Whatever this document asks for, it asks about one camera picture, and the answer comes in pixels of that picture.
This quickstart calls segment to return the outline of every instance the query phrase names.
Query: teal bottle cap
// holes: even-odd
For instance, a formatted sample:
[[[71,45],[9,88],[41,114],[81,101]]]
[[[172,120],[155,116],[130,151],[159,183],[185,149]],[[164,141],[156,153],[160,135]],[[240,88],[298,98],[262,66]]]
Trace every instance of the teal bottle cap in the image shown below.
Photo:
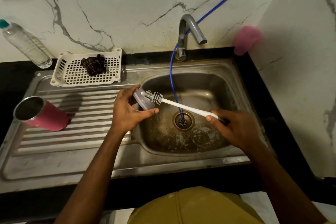
[[[3,19],[0,20],[0,28],[7,28],[9,23]]]

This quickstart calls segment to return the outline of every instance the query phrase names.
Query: white plastic basket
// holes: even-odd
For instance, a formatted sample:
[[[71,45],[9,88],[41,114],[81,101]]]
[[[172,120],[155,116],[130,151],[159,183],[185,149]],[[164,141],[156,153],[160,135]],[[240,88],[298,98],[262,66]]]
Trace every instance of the white plastic basket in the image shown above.
[[[106,73],[90,76],[81,65],[81,60],[96,57],[97,54],[105,57]],[[112,52],[73,54],[60,53],[50,84],[58,87],[74,87],[86,85],[101,85],[112,82],[121,82],[121,48]]]

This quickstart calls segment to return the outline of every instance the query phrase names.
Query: brush bristles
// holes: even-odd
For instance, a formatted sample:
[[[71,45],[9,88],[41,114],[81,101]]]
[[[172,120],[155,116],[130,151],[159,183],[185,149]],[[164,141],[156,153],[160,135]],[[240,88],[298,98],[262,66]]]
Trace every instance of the brush bristles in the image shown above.
[[[161,104],[163,99],[163,94],[157,92],[151,92],[150,90],[146,90],[146,92],[142,96],[145,100],[149,100],[154,104]]]

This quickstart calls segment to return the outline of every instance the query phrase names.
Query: white brush handle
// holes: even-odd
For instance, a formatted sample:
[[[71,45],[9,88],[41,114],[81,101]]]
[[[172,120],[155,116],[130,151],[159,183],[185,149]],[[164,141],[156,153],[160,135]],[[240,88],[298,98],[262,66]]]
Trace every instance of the white brush handle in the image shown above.
[[[179,104],[179,103],[176,103],[174,101],[170,101],[170,100],[164,99],[164,98],[162,99],[162,102],[170,104],[170,105],[173,105],[173,106],[177,106],[179,108],[183,108],[184,110],[197,113],[197,114],[202,115],[204,117],[208,116],[208,115],[211,115],[211,116],[214,116],[216,119],[218,119],[218,115],[215,115],[212,112],[202,111],[202,110],[199,110],[199,109],[196,109],[196,108],[192,108],[192,107],[189,107],[189,106],[186,106],[186,105],[182,105],[182,104]]]

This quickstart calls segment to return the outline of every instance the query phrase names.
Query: sink drain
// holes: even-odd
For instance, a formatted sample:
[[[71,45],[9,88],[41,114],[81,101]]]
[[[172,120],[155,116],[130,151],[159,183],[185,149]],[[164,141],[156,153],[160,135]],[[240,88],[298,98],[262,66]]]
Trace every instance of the sink drain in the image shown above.
[[[183,119],[181,117],[180,112],[177,112],[173,116],[173,124],[174,127],[179,129],[180,131],[188,131],[195,124],[195,119],[192,114],[188,111],[183,111]]]

